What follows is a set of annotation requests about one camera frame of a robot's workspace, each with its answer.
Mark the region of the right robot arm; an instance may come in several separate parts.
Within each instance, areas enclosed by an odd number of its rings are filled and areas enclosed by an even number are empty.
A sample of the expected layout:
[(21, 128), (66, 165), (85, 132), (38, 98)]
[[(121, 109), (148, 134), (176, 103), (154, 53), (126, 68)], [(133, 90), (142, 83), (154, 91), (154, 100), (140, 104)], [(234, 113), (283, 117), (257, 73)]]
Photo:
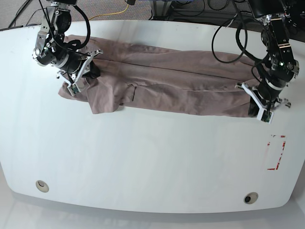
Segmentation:
[[(50, 6), (42, 8), (44, 16), (37, 34), (33, 58), (41, 66), (52, 65), (58, 68), (58, 77), (66, 75), (65, 81), (69, 86), (74, 86), (83, 77), (100, 77), (101, 72), (93, 58), (102, 51), (80, 52), (89, 43), (91, 36), (91, 26), (86, 14), (77, 6), (76, 0), (51, 0), (50, 3)], [(69, 6), (73, 6), (85, 20), (87, 34), (83, 42), (65, 41), (65, 32), (72, 21)]]

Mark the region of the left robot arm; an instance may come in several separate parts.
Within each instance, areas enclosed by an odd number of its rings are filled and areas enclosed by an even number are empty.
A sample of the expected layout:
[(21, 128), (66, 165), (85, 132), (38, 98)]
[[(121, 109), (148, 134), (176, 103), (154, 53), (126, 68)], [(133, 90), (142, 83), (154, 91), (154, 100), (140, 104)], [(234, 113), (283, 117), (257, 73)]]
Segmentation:
[[(291, 103), (279, 98), (279, 94), (299, 73), (299, 63), (294, 59), (282, 20), (285, 11), (278, 0), (250, 0), (248, 4), (252, 17), (244, 19), (236, 1), (233, 0), (232, 4), (236, 11), (234, 17), (240, 20), (235, 33), (236, 43), (241, 54), (254, 61), (252, 69), (256, 69), (259, 74), (256, 77), (258, 86), (250, 87), (246, 83), (237, 83), (235, 86), (250, 96), (249, 117), (270, 123), (276, 109), (281, 106), (291, 107)], [(247, 30), (246, 25), (250, 21), (257, 21), (263, 28), (261, 39), (267, 48), (267, 55), (263, 59), (254, 57), (246, 50), (246, 44), (240, 42), (240, 31)]]

